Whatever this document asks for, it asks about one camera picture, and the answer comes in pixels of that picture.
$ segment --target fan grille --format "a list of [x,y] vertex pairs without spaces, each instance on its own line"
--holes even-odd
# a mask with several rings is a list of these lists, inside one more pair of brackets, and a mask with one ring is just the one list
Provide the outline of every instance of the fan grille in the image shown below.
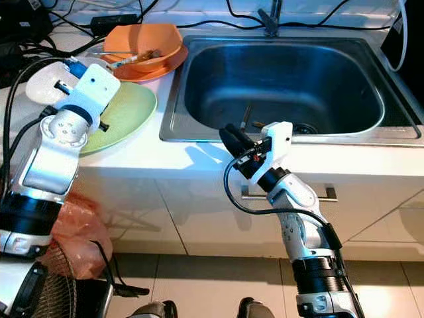
[[75,318],[74,271],[57,241],[52,240],[39,261],[47,267],[48,275],[32,318]]

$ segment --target sink drain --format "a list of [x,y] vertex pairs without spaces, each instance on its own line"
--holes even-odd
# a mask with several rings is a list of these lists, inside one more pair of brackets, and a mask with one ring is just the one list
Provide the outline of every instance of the sink drain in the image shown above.
[[318,130],[309,124],[300,123],[294,124],[293,126],[293,134],[317,134]]

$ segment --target orange bowl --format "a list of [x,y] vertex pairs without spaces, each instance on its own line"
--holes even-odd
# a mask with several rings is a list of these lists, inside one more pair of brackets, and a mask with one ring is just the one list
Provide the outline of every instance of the orange bowl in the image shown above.
[[[159,50],[159,58],[132,63],[138,72],[153,72],[165,66],[166,60],[177,54],[182,45],[182,37],[175,25],[170,23],[144,23],[141,25],[116,26],[106,37],[103,49],[107,51],[129,51],[144,54],[149,50]],[[109,63],[121,61],[134,54],[104,55]]]

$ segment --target white robotic arm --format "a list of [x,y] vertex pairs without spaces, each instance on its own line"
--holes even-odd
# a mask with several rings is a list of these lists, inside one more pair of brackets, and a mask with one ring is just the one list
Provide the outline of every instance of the white robotic arm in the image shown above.
[[[302,317],[363,318],[358,298],[346,276],[341,243],[333,227],[319,211],[317,194],[296,175],[281,168],[292,139],[291,123],[273,123],[253,142],[233,125],[220,130],[225,146],[235,159],[224,173],[224,187],[231,202],[252,214],[275,213],[281,222],[297,283],[297,309]],[[250,210],[238,203],[228,187],[229,170],[268,193],[273,209]]]
[[69,95],[55,104],[55,115],[41,120],[0,210],[0,311],[10,317],[32,315],[35,296],[21,296],[31,295],[30,290],[36,295],[43,285],[45,270],[34,259],[50,244],[50,231],[76,177],[80,150],[121,85],[97,64],[65,63],[80,80],[73,89],[59,83]]

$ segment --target sink basin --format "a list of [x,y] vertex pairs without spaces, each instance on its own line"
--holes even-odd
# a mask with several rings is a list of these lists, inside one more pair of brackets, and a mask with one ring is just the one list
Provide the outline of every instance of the sink basin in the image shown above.
[[263,125],[290,121],[293,142],[421,140],[420,122],[361,39],[188,36],[184,42],[189,57],[174,78],[164,140],[219,141],[219,128],[243,121],[252,138]]

